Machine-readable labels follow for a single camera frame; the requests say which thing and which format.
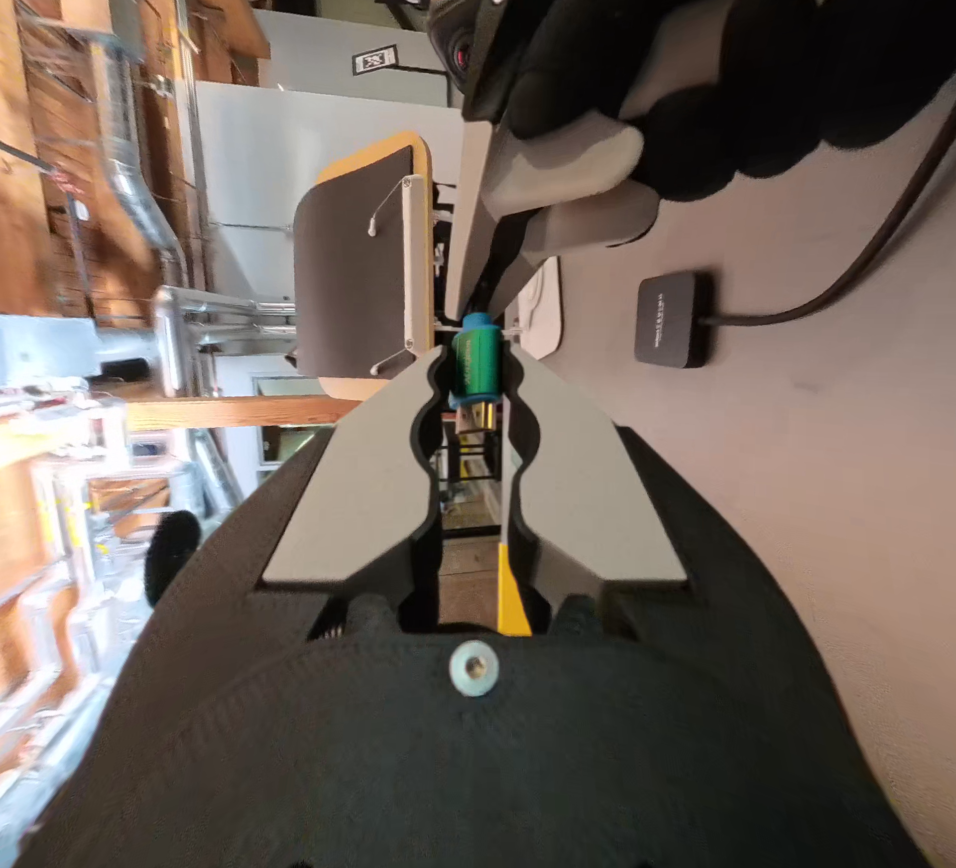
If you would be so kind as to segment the silver ventilation duct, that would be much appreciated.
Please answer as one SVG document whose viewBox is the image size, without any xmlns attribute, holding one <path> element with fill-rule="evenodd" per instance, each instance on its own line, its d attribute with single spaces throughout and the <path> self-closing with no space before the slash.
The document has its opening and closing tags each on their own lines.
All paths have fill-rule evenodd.
<svg viewBox="0 0 956 868">
<path fill-rule="evenodd" d="M 88 51 L 105 180 L 124 215 L 156 255 L 162 281 L 184 286 L 185 253 L 142 168 L 130 62 L 121 49 L 100 40 L 89 43 Z"/>
</svg>

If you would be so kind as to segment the black fuzzy ball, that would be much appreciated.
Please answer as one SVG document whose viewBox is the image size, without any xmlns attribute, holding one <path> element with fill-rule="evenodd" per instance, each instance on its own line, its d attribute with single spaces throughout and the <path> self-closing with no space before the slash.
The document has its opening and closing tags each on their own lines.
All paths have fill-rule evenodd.
<svg viewBox="0 0 956 868">
<path fill-rule="evenodd" d="M 156 608 L 202 540 L 202 526 L 194 513 L 175 510 L 161 517 L 151 536 L 143 565 L 143 588 L 150 608 Z"/>
</svg>

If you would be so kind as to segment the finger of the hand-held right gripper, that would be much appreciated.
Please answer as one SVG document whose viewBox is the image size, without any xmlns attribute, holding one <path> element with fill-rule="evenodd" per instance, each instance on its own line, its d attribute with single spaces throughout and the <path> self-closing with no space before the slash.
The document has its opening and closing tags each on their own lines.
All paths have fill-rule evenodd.
<svg viewBox="0 0 956 868">
<path fill-rule="evenodd" d="M 491 252 L 496 219 L 484 205 L 482 182 L 493 135 L 488 122 L 464 125 L 448 252 L 445 317 L 449 319 L 465 316 Z"/>
<path fill-rule="evenodd" d="M 517 255 L 504 269 L 492 290 L 487 303 L 489 316 L 493 319 L 502 316 L 541 266 L 559 253 L 551 223 L 529 222 Z"/>
</svg>

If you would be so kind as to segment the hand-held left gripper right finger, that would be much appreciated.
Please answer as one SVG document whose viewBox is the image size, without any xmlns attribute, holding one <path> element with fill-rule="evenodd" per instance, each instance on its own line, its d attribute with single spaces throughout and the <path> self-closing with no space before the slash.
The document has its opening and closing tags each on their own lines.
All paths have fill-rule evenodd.
<svg viewBox="0 0 956 868">
<path fill-rule="evenodd" d="M 503 360 L 508 557 L 520 591 L 545 603 L 687 584 L 622 433 L 578 388 L 524 351 Z"/>
</svg>

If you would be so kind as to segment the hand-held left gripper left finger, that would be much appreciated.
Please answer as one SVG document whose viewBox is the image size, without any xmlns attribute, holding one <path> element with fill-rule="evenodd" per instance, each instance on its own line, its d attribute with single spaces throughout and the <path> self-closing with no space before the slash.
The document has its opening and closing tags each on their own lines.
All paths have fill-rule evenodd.
<svg viewBox="0 0 956 868">
<path fill-rule="evenodd" d="M 266 564 L 265 588 L 402 603 L 441 550 L 439 482 L 448 348 L 426 352 L 332 431 Z"/>
</svg>

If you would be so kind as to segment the wooden shelf board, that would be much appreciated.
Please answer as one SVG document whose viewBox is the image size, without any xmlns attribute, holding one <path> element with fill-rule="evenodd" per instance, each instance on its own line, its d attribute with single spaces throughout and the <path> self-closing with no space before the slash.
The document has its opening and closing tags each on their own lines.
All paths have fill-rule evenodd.
<svg viewBox="0 0 956 868">
<path fill-rule="evenodd" d="M 126 404 L 131 432 L 334 424 L 360 405 L 329 396 L 171 397 Z"/>
</svg>

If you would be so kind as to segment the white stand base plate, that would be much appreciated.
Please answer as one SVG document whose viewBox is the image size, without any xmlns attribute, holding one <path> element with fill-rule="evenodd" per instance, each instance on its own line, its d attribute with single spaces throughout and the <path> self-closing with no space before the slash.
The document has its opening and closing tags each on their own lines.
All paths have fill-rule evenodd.
<svg viewBox="0 0 956 868">
<path fill-rule="evenodd" d="M 560 347 L 564 333 L 562 276 L 558 257 L 549 258 L 517 298 L 519 343 L 536 360 Z"/>
</svg>

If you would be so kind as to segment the person's right hand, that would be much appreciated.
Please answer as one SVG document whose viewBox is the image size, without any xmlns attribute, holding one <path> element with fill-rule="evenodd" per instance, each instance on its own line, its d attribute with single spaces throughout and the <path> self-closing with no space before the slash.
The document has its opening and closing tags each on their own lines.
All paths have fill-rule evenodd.
<svg viewBox="0 0 956 868">
<path fill-rule="evenodd" d="M 506 111 L 531 140 L 596 111 L 643 136 L 631 179 L 689 203 L 771 178 L 838 121 L 893 133 L 954 69 L 954 0 L 556 0 Z"/>
</svg>

